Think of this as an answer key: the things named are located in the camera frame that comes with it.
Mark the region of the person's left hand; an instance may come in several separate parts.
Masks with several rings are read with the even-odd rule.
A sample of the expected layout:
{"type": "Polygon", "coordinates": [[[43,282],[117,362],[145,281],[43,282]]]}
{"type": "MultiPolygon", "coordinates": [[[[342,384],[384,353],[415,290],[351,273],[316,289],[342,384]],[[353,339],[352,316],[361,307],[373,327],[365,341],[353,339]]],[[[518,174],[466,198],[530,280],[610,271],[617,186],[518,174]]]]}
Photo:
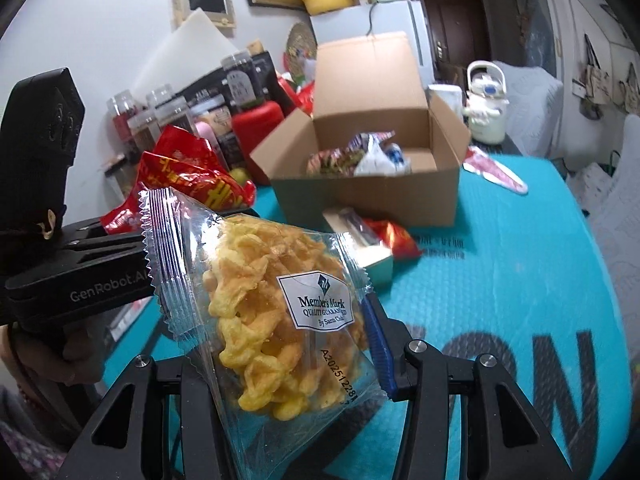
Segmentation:
{"type": "Polygon", "coordinates": [[[97,314],[66,326],[52,326],[44,333],[20,326],[1,327],[1,361],[11,376],[26,389],[29,372],[49,382],[92,385],[102,379],[107,320],[97,314]]]}

